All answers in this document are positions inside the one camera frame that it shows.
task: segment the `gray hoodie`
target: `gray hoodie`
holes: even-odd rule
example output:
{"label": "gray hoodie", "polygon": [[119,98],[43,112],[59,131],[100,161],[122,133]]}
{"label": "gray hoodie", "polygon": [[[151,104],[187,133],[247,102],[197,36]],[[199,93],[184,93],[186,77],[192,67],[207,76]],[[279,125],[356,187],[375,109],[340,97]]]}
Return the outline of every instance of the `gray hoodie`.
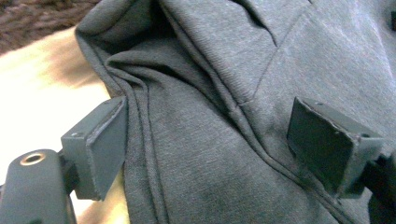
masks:
{"label": "gray hoodie", "polygon": [[396,148],[393,0],[103,0],[78,42],[129,106],[132,223],[368,223],[286,142],[295,96]]}

